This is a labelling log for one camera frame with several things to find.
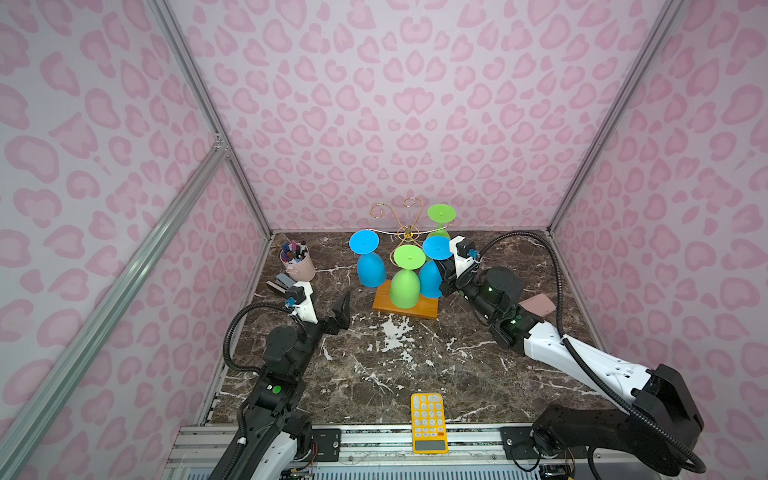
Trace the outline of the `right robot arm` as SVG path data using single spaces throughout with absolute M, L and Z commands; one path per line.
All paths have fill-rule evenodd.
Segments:
M 501 348 L 555 368 L 612 404 L 609 409 L 551 404 L 533 422 L 525 447 L 547 458 L 574 448 L 619 451 L 670 477 L 705 472 L 694 451 L 704 421 L 677 370 L 624 361 L 561 333 L 519 304 L 522 284 L 505 267 L 477 279 L 473 258 L 451 257 L 436 265 L 442 294 L 459 293 L 487 321 Z

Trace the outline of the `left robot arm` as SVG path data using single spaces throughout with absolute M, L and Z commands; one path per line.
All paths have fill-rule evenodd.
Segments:
M 311 322 L 314 313 L 300 311 L 312 297 L 300 294 L 285 305 L 254 303 L 240 310 L 230 322 L 223 341 L 223 360 L 235 372 L 254 372 L 256 383 L 236 413 L 237 429 L 213 472 L 212 479 L 281 479 L 289 465 L 313 454 L 312 424 L 298 410 L 306 388 L 303 375 L 326 335 L 337 335 L 351 323 L 349 291 L 333 305 L 333 314 Z M 232 337 L 238 325 L 254 310 L 268 309 L 288 314 L 291 325 L 269 332 L 263 365 L 236 364 L 231 356 Z

